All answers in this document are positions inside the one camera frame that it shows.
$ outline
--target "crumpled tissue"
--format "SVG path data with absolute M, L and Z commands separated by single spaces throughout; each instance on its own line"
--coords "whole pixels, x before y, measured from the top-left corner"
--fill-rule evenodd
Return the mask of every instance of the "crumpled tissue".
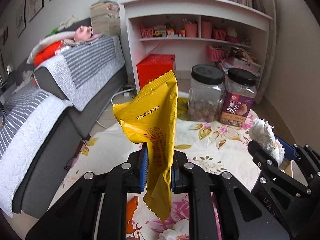
M 172 229 L 163 231 L 159 236 L 159 240 L 176 240 L 188 238 L 189 220 L 179 220 L 173 225 Z
M 276 140 L 272 126 L 269 125 L 268 121 L 256 118 L 247 133 L 252 140 L 259 143 L 263 149 L 270 153 L 278 162 L 279 167 L 284 160 L 284 148 L 281 143 Z

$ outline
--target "plastic jar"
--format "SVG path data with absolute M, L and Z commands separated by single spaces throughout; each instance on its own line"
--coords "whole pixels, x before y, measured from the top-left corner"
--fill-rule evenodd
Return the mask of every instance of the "plastic jar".
M 257 94 L 256 82 L 256 76 L 249 71 L 229 69 L 219 122 L 238 127 L 244 124 Z
M 211 65 L 196 65 L 191 72 L 188 115 L 192 121 L 212 122 L 224 92 L 224 73 Z

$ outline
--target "orange cushion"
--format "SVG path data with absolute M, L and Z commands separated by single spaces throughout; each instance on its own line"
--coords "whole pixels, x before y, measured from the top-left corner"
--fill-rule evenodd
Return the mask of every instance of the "orange cushion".
M 57 41 L 51 45 L 49 45 L 48 47 L 46 47 L 43 51 L 43 59 L 47 60 L 51 57 L 54 56 L 54 52 L 59 49 L 61 46 L 61 41 Z
M 34 64 L 36 67 L 38 67 L 42 62 L 44 62 L 43 52 L 40 52 L 38 55 L 35 56 Z

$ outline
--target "black lid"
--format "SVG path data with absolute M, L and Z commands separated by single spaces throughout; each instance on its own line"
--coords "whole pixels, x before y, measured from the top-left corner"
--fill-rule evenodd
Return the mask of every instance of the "black lid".
M 240 85 L 248 87 L 253 87 L 257 82 L 256 76 L 251 72 L 234 67 L 228 70 L 228 78 L 230 78 L 234 82 L 239 83 Z
M 193 79 L 207 85 L 219 85 L 224 82 L 224 73 L 217 67 L 211 65 L 195 65 L 192 68 Z

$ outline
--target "yellow packet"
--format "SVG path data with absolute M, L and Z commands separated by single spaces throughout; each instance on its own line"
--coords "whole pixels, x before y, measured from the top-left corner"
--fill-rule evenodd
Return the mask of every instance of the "yellow packet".
M 171 209 L 171 166 L 177 119 L 178 85 L 172 71 L 145 85 L 113 114 L 127 138 L 148 146 L 147 193 L 143 201 L 164 222 Z

